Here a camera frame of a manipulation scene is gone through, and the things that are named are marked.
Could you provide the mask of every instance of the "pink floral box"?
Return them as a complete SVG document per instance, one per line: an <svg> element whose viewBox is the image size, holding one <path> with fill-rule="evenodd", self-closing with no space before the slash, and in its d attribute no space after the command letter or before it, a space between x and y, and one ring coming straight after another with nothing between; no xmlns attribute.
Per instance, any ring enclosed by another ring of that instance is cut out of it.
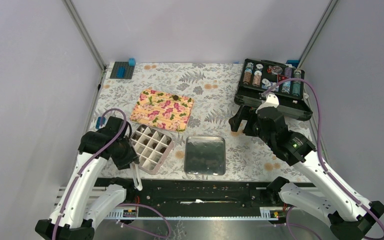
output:
<svg viewBox="0 0 384 240"><path fill-rule="evenodd" d="M130 120L150 127L183 132L188 125L194 100L152 89L140 93Z"/></svg>

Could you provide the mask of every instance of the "black case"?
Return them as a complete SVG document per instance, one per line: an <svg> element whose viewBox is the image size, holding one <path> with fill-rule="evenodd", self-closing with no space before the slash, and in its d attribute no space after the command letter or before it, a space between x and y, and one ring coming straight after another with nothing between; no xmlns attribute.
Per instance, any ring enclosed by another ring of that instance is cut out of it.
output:
<svg viewBox="0 0 384 240"><path fill-rule="evenodd" d="M263 69L261 71L261 79L267 79L272 83L277 83L278 77L276 74L268 73L267 69L269 66L279 66L282 68L282 74L285 73L285 68L288 67L287 65L279 62L274 61L268 61L268 60L254 60L254 59L245 59L245 62L243 64L242 74L240 76L240 81L237 86L237 91L234 96L234 102L237 105L245 105L253 108L258 108L261 105L261 99L260 99L260 93L263 93L266 89L262 88L262 81L260 82L259 87L246 85L243 83L244 80L244 74L245 69L247 67L247 63L253 63L253 70L251 75L251 82L254 78L254 72L257 69L257 64L262 64ZM292 67L292 78L294 77L293 72L296 68ZM304 79L305 72L301 69L301 78ZM303 100L304 96L304 83L300 83L300 93L299 96L293 96L292 95L292 83L289 93L283 93L282 91L283 84L279 86L278 91L273 91L278 99L279 99L279 106L277 109L285 114L285 116L288 116L293 119L297 119L300 121L308 121L311 119L313 115L313 111L307 106L307 104Z"/></svg>

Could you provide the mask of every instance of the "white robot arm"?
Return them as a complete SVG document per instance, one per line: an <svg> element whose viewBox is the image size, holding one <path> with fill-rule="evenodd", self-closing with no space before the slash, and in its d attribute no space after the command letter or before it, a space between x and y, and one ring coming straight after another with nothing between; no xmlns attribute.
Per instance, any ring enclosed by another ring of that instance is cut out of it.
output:
<svg viewBox="0 0 384 240"><path fill-rule="evenodd" d="M323 159L325 170L315 146L304 135L288 130L284 116L277 110L278 106L276 95L268 94L256 114L248 120L244 133L261 138L279 159L304 174L325 197L315 196L283 177L278 177L267 188L278 194L284 203L296 206L323 221L338 239L362 239L376 223L362 205L370 206L377 218L384 213L384 205L379 201L370 202L355 191ZM360 203L357 204L344 189Z"/></svg>
<svg viewBox="0 0 384 240"><path fill-rule="evenodd" d="M126 200L128 191L134 188L142 190L139 168L135 163L138 156L126 137L117 138L106 150L92 158L115 138L122 122L120 118L110 117L105 127L96 132L89 131L81 138L68 188L49 218L39 220L36 224L35 231L45 240L92 240L96 227L111 210ZM126 180L123 185L109 185L104 194L86 208L92 188L110 158L120 170L130 167L133 182Z"/></svg>

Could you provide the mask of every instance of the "cable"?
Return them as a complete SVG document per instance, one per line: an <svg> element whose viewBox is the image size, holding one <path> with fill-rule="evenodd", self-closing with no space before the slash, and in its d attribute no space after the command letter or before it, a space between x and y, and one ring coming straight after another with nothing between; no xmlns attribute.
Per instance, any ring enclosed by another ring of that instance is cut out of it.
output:
<svg viewBox="0 0 384 240"><path fill-rule="evenodd" d="M119 204L117 206L118 207L142 207L142 208L146 208L146 209L149 209L149 210L153 211L158 216L160 216L162 218L162 220L164 220L165 224L168 227L168 234L165 235L165 236L164 235L158 235L158 234L152 233L150 231L147 231L145 229L142 229L142 228L139 228L139 227L136 227L136 226L130 226L128 224L123 224L123 223L121 224L121 227L126 226L128 228L135 229L135 230L141 231L143 233L149 234L151 236L154 236L156 238L162 238L162 239L168 239L170 237L170 235L172 235L172 227L170 226L169 221L167 221L167 219L159 211L157 211L156 209L154 209L154 208L152 208L150 206L147 206L147 205L135 204L135 203L121 203L121 204Z"/></svg>
<svg viewBox="0 0 384 240"><path fill-rule="evenodd" d="M285 83L285 82L290 82L290 81L300 81L300 82L303 82L305 84L307 84L309 86L309 88L311 89L312 93L314 94L314 98L315 98L315 103L317 105L317 115L318 115L318 121L317 121L317 157L318 157L318 161L320 162L320 165L321 167L323 168L324 172L327 173L327 175L332 179L332 181L334 181L336 183L336 185L346 193L346 195L348 195L348 197L350 197L358 206L361 206L362 209L364 209L375 221L377 224L379 224L380 228L382 229L383 231L383 237L381 238L372 238L372 237L368 237L368 236L365 236L364 239L367 239L367 240L384 240L384 224L381 222L381 220L379 220L379 218L372 212L370 211L369 208L367 208L365 205L362 204L362 202L360 200L358 200L350 191L348 191L347 188L345 188L345 186L342 185L342 183L340 183L338 181L338 179L328 171L328 167L325 165L325 162L323 161L323 157L322 157L322 142L321 142L321 139L322 139L322 113L321 113L321 108L320 108L320 104L319 104L319 98L316 94L316 91L314 90L313 86L307 81L307 80L304 80L304 79L301 79L301 78L288 78L288 79L284 79L282 81L279 81L276 85L273 85L271 86L269 89L267 89L265 92L262 93L263 96L267 95L268 93L270 93L271 91L273 91L277 86Z"/></svg>
<svg viewBox="0 0 384 240"><path fill-rule="evenodd" d="M56 237L57 237L57 229L58 229L58 225L60 224L60 221L61 221L61 216L64 214L64 210L66 209L66 206L67 206L67 202L69 201L69 198L70 198L70 195L72 194L72 191L73 191L73 188L74 186L76 185L77 181L79 180L79 176L82 175L83 171L86 169L86 167L97 157L99 156L99 154L101 154L105 149L107 149L111 144L113 144L116 139L122 134L123 130L125 129L126 127L126 122L127 122L127 117L126 117L126 114L118 109L118 108L111 108L111 109L108 109L106 110L101 118L100 118L100 121L99 121L99 126L102 126L102 119L104 118L105 114L107 114L108 112L110 111L118 111L121 113L121 115L123 115L123 123L120 127L120 130L118 131L118 133L107 143L105 144L101 149L99 149L95 154L93 154L84 164L83 166L80 168L80 170L77 172L77 176L73 179L70 187L68 188L68 191L67 191L67 194L65 195L65 198L64 198L64 201L62 202L62 205L61 205L61 209L59 210L59 215L58 217L56 218L56 222L55 222L55 225L53 226L53 231L52 231L52 237L51 239L52 240L56 240Z"/></svg>
<svg viewBox="0 0 384 240"><path fill-rule="evenodd" d="M285 226L292 226L292 227L297 227L297 228L300 228L300 229L304 229L312 234L314 234L319 240L322 240L322 237L320 235L318 235L315 231L311 230L310 228L306 227L306 226L303 226L303 225L299 225L299 224L295 224L295 223L281 223L281 224L267 224L267 225L263 225L262 227L277 227L277 226L280 226L280 227L285 227Z"/></svg>
<svg viewBox="0 0 384 240"><path fill-rule="evenodd" d="M289 223L289 216L290 216L290 212L291 210L294 208L294 206L291 206L289 208L289 210L287 211L286 213L286 226L287 226L287 229L289 230L289 233L292 235L293 239L297 240L297 238L295 237L295 235L292 233L292 230L291 230L291 226L292 227L298 227L298 228L302 228L304 230L307 230L309 232L311 232L312 234L314 234L319 240L322 240L322 238L313 230L311 230L310 228L306 227L306 226L303 226L303 225L300 225L300 224L295 224L295 223Z"/></svg>

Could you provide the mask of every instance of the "floral tablecloth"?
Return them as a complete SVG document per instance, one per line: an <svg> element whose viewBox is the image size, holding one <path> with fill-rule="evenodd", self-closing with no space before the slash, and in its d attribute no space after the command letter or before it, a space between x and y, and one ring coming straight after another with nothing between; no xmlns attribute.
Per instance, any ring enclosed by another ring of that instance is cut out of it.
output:
<svg viewBox="0 0 384 240"><path fill-rule="evenodd" d="M242 129L232 132L228 123L239 109L234 96L241 76L242 64L203 63L138 63L132 79L110 79L114 63L105 73L101 92L89 129L95 131L98 117L107 109L120 108L129 118L141 91L153 89L191 97L195 100L184 132L161 130L173 139L174 148L156 175L141 171L143 179L272 181L278 176L293 182L309 182L300 172L277 159L257 137L245 136ZM132 123L133 129L139 125ZM311 139L309 122L286 118L289 129ZM193 175L184 172L185 140L188 136L222 137L226 142L224 175ZM131 178L129 169L118 170L108 161L100 177Z"/></svg>

